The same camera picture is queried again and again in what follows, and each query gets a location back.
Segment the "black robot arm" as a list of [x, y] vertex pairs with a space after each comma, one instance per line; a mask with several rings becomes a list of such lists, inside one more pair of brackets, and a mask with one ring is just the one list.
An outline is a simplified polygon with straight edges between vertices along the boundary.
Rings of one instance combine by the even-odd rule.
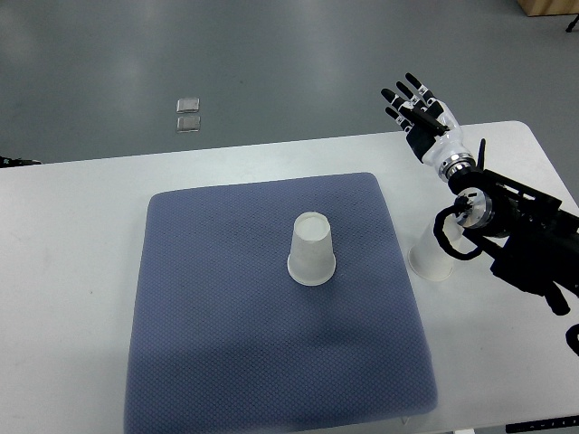
[[455, 259], [488, 254], [495, 277], [565, 316], [563, 292], [578, 292], [578, 218], [554, 196], [485, 168], [485, 150], [481, 144], [476, 161], [451, 170], [456, 199], [437, 214], [435, 239]]

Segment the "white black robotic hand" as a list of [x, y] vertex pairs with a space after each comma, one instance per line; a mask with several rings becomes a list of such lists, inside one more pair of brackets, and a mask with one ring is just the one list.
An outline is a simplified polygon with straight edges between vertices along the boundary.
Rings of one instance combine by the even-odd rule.
[[384, 88], [385, 113], [405, 133], [416, 158], [432, 167], [443, 182], [475, 165], [474, 156], [463, 145], [463, 132], [448, 106], [410, 72], [396, 89]]

